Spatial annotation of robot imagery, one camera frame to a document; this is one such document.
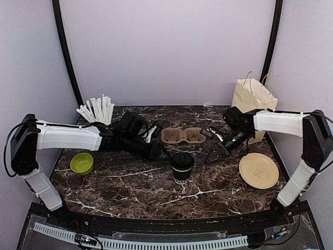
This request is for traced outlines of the brown cardboard cup carrier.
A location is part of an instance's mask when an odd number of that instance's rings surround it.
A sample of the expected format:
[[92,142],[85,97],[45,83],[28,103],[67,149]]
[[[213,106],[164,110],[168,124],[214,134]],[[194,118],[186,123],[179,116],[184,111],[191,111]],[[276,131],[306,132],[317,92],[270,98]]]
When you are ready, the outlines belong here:
[[201,144],[206,141],[206,136],[201,134],[201,128],[193,127],[187,129],[165,128],[161,132],[161,141],[166,144]]

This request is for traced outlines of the black paper coffee cup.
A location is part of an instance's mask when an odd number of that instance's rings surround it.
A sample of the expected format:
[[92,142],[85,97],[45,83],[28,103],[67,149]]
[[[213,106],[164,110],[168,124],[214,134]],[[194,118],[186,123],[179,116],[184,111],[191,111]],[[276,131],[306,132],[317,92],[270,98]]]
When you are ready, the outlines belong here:
[[194,163],[186,165],[172,163],[171,166],[174,182],[179,185],[188,183]]

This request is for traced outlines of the black coffee cup lid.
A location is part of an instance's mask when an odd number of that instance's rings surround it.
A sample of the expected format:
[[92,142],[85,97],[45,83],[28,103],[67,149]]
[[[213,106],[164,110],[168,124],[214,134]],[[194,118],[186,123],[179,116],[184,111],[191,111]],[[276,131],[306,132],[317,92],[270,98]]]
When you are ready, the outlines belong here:
[[194,163],[194,158],[189,153],[180,152],[171,158],[171,166],[180,170],[189,169],[194,166]]

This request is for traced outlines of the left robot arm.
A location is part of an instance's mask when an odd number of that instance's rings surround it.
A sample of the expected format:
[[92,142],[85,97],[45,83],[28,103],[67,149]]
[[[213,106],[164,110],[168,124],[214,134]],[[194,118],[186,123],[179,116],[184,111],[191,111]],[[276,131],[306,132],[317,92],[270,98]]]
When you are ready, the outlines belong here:
[[36,152],[44,149],[84,149],[102,153],[127,152],[142,161],[168,161],[171,155],[155,140],[162,127],[127,111],[119,121],[110,125],[92,122],[86,126],[48,123],[28,114],[9,133],[5,146],[10,147],[11,177],[21,176],[36,196],[42,200],[53,219],[62,227],[73,223],[66,202],[51,184],[37,162]]

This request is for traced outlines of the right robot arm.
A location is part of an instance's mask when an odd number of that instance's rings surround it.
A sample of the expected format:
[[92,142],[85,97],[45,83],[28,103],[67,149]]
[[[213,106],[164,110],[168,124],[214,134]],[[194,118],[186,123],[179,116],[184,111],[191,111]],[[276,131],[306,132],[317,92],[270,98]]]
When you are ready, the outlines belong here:
[[321,110],[313,112],[254,109],[242,113],[237,107],[229,108],[223,120],[231,133],[220,139],[210,149],[205,164],[224,161],[241,143],[255,137],[257,131],[277,132],[295,135],[303,139],[301,160],[279,192],[275,201],[283,207],[290,206],[305,192],[320,174],[328,156],[332,153],[331,119]]

